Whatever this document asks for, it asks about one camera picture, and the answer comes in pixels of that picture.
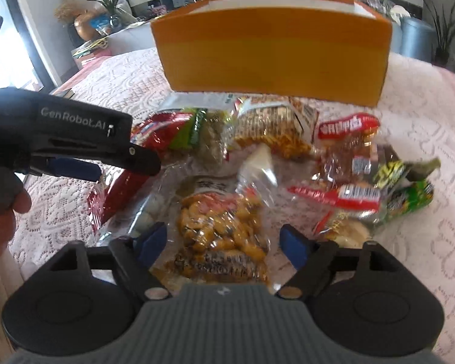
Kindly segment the person's left hand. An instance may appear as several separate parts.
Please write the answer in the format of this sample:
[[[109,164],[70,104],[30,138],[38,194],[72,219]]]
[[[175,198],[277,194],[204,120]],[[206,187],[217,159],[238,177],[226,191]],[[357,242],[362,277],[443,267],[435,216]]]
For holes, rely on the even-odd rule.
[[[22,190],[15,197],[13,205],[0,214],[0,258],[5,252],[9,241],[15,235],[16,218],[15,214],[25,214],[31,209],[32,201],[26,190]]]

